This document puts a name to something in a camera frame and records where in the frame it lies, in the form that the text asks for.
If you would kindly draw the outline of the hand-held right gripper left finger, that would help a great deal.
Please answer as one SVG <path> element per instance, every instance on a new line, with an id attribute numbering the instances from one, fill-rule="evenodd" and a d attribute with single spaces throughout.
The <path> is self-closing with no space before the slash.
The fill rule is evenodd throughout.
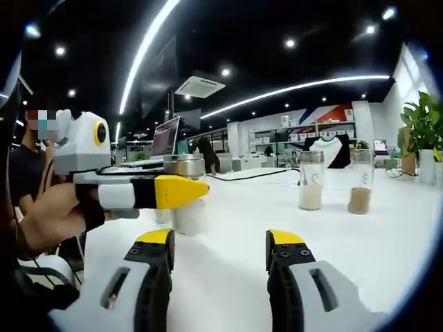
<path id="1" fill-rule="evenodd" d="M 124 258 L 85 278 L 80 296 L 49 315 L 61 331 L 165 331 L 174 230 L 139 236 Z"/>

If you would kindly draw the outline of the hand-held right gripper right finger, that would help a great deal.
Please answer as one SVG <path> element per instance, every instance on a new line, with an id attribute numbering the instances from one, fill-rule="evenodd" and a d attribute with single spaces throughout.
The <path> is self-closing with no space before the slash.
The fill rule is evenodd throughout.
<path id="1" fill-rule="evenodd" d="M 378 314 L 357 286 L 326 261 L 315 259 L 294 233 L 266 232 L 267 292 L 273 331 L 375 331 Z"/>

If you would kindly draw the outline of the person's left hand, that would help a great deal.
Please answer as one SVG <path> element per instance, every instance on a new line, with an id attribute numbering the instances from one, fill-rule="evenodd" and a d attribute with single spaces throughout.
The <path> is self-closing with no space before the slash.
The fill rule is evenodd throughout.
<path id="1" fill-rule="evenodd" d="M 36 257 L 87 229 L 85 214 L 79 207 L 76 185 L 62 183 L 52 186 L 37 199 L 19 222 L 24 250 Z"/>

